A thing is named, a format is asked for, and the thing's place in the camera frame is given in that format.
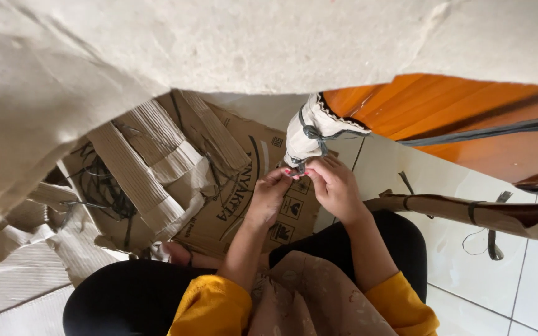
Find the leg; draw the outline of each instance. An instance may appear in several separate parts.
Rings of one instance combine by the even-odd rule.
[[[377,211],[373,213],[373,217],[396,266],[404,273],[421,301],[425,302],[427,298],[427,249],[422,234],[411,221],[395,213]],[[275,266],[292,250],[328,260],[340,267],[352,281],[355,281],[350,239],[341,223],[274,249],[269,254],[269,266]]]

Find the yellow shirt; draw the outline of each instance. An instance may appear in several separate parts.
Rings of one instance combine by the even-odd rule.
[[[370,303],[400,336],[437,336],[439,321],[402,272],[365,293]],[[244,288],[220,276],[190,282],[168,336],[240,335],[252,308]]]

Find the cardboard box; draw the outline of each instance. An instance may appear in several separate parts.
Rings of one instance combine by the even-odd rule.
[[[232,177],[174,239],[204,254],[221,257],[242,223],[257,179],[277,167],[283,158],[286,133],[210,107],[250,157],[250,164]],[[319,207],[310,178],[294,181],[281,204],[277,222],[265,239],[263,251],[312,234]]]

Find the scrap pile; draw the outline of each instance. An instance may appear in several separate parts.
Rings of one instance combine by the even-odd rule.
[[[160,241],[224,255],[285,136],[189,91],[88,133],[57,163],[58,184],[41,182],[0,222],[0,334],[58,334],[75,286],[119,260],[166,261]],[[265,250],[310,235],[318,210],[310,179],[295,181]]]

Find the hand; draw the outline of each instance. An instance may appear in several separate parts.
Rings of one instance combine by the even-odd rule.
[[[292,178],[286,172],[289,169],[291,168],[274,169],[257,180],[246,219],[259,225],[270,226],[275,223],[283,196],[292,184]]]
[[[311,158],[306,168],[317,200],[342,224],[352,224],[370,215],[362,203],[354,173],[340,160],[331,155]]]

